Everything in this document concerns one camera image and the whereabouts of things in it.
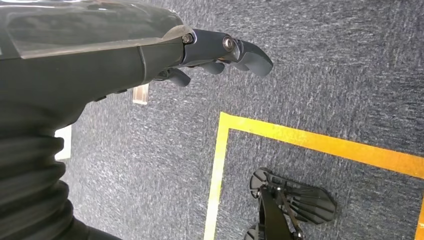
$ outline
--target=white object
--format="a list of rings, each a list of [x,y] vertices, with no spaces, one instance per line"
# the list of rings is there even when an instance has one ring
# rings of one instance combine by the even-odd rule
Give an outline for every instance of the white object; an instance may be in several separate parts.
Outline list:
[[[71,158],[72,125],[57,130],[54,136],[56,138],[63,138],[64,140],[63,150],[54,156],[56,160]]]

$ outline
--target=prosthetic hand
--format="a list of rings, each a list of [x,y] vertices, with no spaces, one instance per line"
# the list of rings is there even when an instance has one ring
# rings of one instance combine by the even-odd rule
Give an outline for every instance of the prosthetic hand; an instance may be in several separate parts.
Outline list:
[[[91,101],[224,65],[273,67],[252,43],[130,0],[0,0],[0,240],[117,240],[74,218],[55,131]]]

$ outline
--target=bolt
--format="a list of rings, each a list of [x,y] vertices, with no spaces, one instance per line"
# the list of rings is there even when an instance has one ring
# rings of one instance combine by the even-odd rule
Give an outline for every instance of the bolt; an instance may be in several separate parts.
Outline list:
[[[193,36],[190,33],[182,36],[182,42],[184,44],[191,44],[193,42],[193,40],[194,40]]]
[[[234,41],[233,38],[230,36],[225,36],[224,39],[222,40],[222,44],[225,48],[225,50],[227,50],[227,52],[231,52],[234,49]]]

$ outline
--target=yellow tape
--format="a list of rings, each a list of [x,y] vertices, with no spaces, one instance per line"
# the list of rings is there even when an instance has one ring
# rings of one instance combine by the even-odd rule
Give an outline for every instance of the yellow tape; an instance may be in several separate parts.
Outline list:
[[[424,179],[424,158],[221,112],[210,183],[204,240],[214,240],[229,129],[239,130]],[[424,204],[415,240],[424,240]]]
[[[212,179],[210,181],[209,201],[207,203],[206,223],[203,240],[214,240],[217,227],[218,207],[221,196],[221,183],[224,174],[224,162],[227,150],[229,129],[227,119],[219,118],[218,134],[216,137],[215,157],[213,160]]]
[[[416,227],[415,240],[424,240],[424,199],[422,200],[421,213]]]

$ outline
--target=black robotic foot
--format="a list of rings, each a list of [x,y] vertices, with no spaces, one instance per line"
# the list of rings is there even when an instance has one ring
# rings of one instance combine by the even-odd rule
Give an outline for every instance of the black robotic foot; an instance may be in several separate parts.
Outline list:
[[[336,203],[323,189],[276,176],[267,168],[253,173],[249,191],[259,201],[259,223],[247,230],[244,240],[304,240],[298,221],[318,225],[336,217]]]

